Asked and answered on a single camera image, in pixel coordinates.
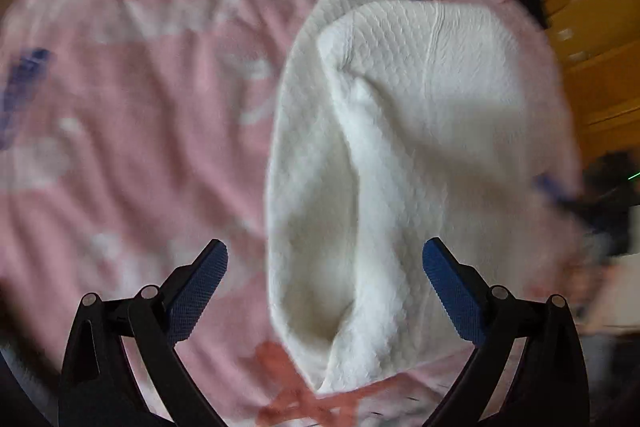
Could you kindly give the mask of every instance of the orange star print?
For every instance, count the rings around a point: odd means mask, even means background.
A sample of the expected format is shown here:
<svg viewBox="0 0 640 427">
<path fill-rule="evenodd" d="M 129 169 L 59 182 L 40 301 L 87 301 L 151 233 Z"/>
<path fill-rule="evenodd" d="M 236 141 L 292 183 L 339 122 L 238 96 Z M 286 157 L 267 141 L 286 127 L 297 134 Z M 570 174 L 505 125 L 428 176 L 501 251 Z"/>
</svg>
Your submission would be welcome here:
<svg viewBox="0 0 640 427">
<path fill-rule="evenodd" d="M 258 427 L 270 427 L 298 418 L 310 418 L 322 427 L 353 427 L 361 399 L 390 387 L 396 377 L 388 378 L 350 393 L 318 398 L 297 373 L 280 344 L 265 342 L 255 349 L 260 365 L 274 381 L 282 384 L 278 396 L 258 412 Z"/>
</svg>

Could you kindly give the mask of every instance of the white knit garment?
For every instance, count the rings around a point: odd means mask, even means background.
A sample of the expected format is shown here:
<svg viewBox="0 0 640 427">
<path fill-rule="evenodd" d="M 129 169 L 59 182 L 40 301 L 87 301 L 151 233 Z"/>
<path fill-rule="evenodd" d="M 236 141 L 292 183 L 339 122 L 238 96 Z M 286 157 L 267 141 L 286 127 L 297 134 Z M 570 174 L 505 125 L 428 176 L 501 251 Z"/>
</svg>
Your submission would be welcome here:
<svg viewBox="0 0 640 427">
<path fill-rule="evenodd" d="M 271 319 L 313 390 L 463 346 L 422 270 L 431 237 L 522 293 L 543 248 L 530 156 L 556 140 L 532 143 L 524 82 L 485 7 L 318 1 L 284 69 L 266 197 Z"/>
</svg>

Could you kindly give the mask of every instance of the metal screw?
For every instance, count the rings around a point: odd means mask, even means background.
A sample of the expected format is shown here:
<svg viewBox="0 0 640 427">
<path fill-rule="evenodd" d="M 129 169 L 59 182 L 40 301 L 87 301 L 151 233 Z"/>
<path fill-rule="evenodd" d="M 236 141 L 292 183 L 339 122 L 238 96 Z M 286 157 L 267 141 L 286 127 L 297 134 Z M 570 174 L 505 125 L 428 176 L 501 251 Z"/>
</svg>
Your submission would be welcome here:
<svg viewBox="0 0 640 427">
<path fill-rule="evenodd" d="M 95 293 L 87 293 L 84 297 L 82 297 L 82 305 L 83 306 L 91 306 L 98 296 Z"/>
<path fill-rule="evenodd" d="M 566 306 L 566 301 L 564 300 L 564 297 L 562 297 L 561 295 L 554 295 L 553 297 L 551 297 L 551 302 L 554 306 L 557 306 L 558 308 L 564 308 Z"/>
<path fill-rule="evenodd" d="M 158 295 L 158 287 L 153 285 L 145 286 L 142 288 L 140 295 L 142 295 L 143 299 L 152 299 Z"/>
<path fill-rule="evenodd" d="M 491 288 L 491 295 L 493 295 L 496 299 L 504 301 L 509 296 L 509 290 L 504 286 L 494 286 L 493 288 Z"/>
</svg>

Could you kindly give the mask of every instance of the white cloth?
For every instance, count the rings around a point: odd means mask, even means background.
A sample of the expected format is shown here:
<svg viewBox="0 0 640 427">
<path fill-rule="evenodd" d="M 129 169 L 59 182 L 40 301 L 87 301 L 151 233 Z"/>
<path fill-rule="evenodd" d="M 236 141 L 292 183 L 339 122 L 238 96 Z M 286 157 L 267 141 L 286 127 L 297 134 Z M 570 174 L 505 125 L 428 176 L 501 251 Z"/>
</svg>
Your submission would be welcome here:
<svg viewBox="0 0 640 427">
<path fill-rule="evenodd" d="M 462 347 L 422 270 L 430 237 L 522 294 L 530 158 L 556 138 L 532 143 L 518 54 L 480 6 L 319 0 L 303 25 L 266 209 L 271 320 L 313 390 Z"/>
</svg>

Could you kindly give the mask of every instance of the pink blanket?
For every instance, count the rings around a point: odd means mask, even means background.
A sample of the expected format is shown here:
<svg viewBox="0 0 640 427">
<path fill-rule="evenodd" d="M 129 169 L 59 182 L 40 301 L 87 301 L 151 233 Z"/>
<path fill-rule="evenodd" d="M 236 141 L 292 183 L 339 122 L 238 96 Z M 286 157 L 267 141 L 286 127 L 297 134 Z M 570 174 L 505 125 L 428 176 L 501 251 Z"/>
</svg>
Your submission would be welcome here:
<svg viewBox="0 0 640 427">
<path fill-rule="evenodd" d="M 532 77 L 558 89 L 543 33 L 516 1 L 448 1 L 492 6 L 520 39 Z M 353 393 L 314 397 L 271 330 L 262 198 L 272 116 L 280 68 L 315 2 L 18 0 L 12 7 L 0 71 L 8 74 L 31 48 L 52 57 L 22 103 L 8 103 L 15 93 L 0 84 L 3 121 L 12 126 L 0 150 L 0 288 L 56 365 L 84 293 L 132 296 L 216 237 L 229 247 L 228 273 L 177 350 L 230 424 L 421 425 L 433 410 L 468 352 Z M 556 99 L 548 111 L 567 118 Z M 574 182 L 574 152 L 549 154 L 566 157 L 556 175 Z M 553 255 L 541 257 L 541 271 L 557 265 Z M 550 284 L 544 273 L 536 280 Z M 538 284 L 541 295 L 549 290 Z M 130 351 L 143 393 L 161 412 Z"/>
</svg>

